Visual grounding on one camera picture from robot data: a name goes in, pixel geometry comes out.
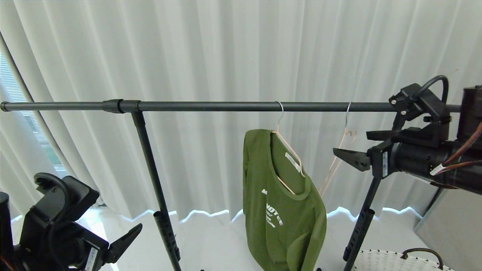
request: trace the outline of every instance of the black clothes rack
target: black clothes rack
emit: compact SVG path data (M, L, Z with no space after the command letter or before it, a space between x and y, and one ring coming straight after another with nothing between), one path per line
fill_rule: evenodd
M284 111L290 112L395 112L395 108L387 103L333 103L333 102L282 102ZM451 112L460 112L460 106L448 105ZM180 253L166 208L159 174L154 155L147 135L143 111L281 111L278 102L144 102L139 100L113 99L102 102L33 102L0 104L2 111L20 110L103 110L111 113L131 113L137 128L142 151L156 193L159 211L154 213L162 240L169 259L175 271L181 271L179 265ZM361 208L352 236L349 240L343 259L347 262L344 271L351 271L361 244L368 231L375 212L370 206L380 184L380 179L374 178Z

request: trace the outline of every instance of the empty clothes hanger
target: empty clothes hanger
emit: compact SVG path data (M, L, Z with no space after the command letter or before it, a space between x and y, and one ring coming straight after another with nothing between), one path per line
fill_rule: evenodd
M290 152L296 157L296 159L298 160L298 163L300 165L300 173L301 173L301 176L305 176L305 174L303 173L303 167L301 165L301 159L298 157L298 155L296 154L295 150L293 150L293 148L290 146L290 144L288 144L288 142L286 142L286 140L284 139L284 137L281 135L280 133L280 121L281 119L283 118L284 116L284 107L283 107L283 104L281 102L278 102L276 101L277 103L280 104L281 106L281 117L278 119L278 126L276 128L276 131L271 131L272 133L276 134L281 140L282 142L285 144L285 146L287 146L290 150ZM291 192L291 194L293 195L296 195L293 190L291 190L284 182L283 180L279 177L279 176L276 176L278 177L278 180L283 184L284 187L286 187L286 189L288 189L289 192Z

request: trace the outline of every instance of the white basket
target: white basket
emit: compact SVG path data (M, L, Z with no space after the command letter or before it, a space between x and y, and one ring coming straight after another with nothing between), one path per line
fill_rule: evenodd
M439 259L439 263L408 256L414 251L433 253ZM407 249L402 253L387 250L362 250L358 253L352 271L454 271L443 265L440 255L427 248Z

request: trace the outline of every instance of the green shirt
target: green shirt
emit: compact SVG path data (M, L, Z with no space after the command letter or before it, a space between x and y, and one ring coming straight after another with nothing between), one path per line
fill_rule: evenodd
M243 154L251 254L265 271L313 271L325 238L326 211L311 179L300 174L295 156L270 130L248 131Z

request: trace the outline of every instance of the basket handle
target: basket handle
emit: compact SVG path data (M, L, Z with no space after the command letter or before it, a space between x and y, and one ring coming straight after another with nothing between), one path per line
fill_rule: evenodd
M437 252L435 252L435 251L433 251L433 250L431 250L431 249L429 249L429 248L411 248L411 249L407 249L407 250L405 250L405 251L402 252L402 256L401 256L400 258L406 260L406 259L408 258L408 253L410 253L410 252L415 252L415 251L430 252L430 253L432 253L433 255L435 255L435 256L437 257L437 259L439 260L439 269L440 269L440 270L443 270L442 257L440 257L440 255L439 255Z

